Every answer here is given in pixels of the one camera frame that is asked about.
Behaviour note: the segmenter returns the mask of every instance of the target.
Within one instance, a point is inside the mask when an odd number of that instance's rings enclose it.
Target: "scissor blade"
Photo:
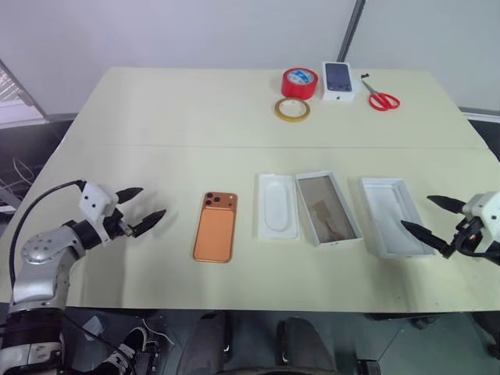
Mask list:
[[[361,80],[362,81],[362,84],[365,85],[365,87],[368,89],[369,92],[371,92],[372,94],[378,94],[377,91],[375,91],[375,89],[373,89],[373,87],[371,87],[367,82],[365,82],[364,80]]]

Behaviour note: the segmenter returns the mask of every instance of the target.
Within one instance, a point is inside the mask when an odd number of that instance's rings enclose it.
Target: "white plastic tray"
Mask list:
[[[400,178],[363,178],[377,254],[382,258],[427,257],[434,250],[414,238],[401,220],[422,224],[420,215]]]
[[[259,238],[300,238],[293,176],[260,175]]]

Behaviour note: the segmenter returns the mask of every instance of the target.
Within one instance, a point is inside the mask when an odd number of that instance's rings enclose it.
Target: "table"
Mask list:
[[[500,166],[430,75],[368,72],[374,87],[402,100],[398,111],[373,111],[367,93],[360,92],[351,105],[314,98],[311,116],[290,124],[273,114],[280,71],[110,70],[20,211],[46,189],[83,177],[116,190],[145,188],[123,205],[132,222],[156,209],[167,208],[168,214],[140,238],[90,250],[73,268],[69,305],[370,313],[500,309],[500,267],[493,263],[458,254],[449,260],[385,260],[371,253],[361,177],[404,178],[425,225],[451,238],[458,217],[425,197],[467,200],[498,190]],[[257,175],[311,170],[334,171],[364,241],[316,248],[303,226],[300,241],[257,239]],[[207,191],[239,197],[228,264],[192,259]],[[20,242],[80,220],[78,198],[67,189],[43,201]],[[18,219],[16,214],[0,240],[4,302],[10,296],[6,249]]]

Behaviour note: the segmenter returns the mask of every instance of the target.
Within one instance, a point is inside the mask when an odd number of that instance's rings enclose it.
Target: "tape roll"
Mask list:
[[[301,99],[297,98],[283,98],[276,102],[274,106],[276,116],[282,120],[296,123],[305,120],[311,109],[309,105]]]
[[[283,73],[281,94],[287,98],[306,100],[314,95],[318,76],[306,68],[291,68]]]

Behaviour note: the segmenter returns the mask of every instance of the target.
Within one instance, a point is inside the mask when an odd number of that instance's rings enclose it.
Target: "scissors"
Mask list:
[[[373,109],[377,111],[388,111],[389,109],[396,109],[399,107],[401,102],[399,99],[392,95],[385,94],[383,92],[378,92],[373,87],[371,87],[367,82],[363,81],[362,84],[370,91],[370,97],[368,98],[368,103]]]

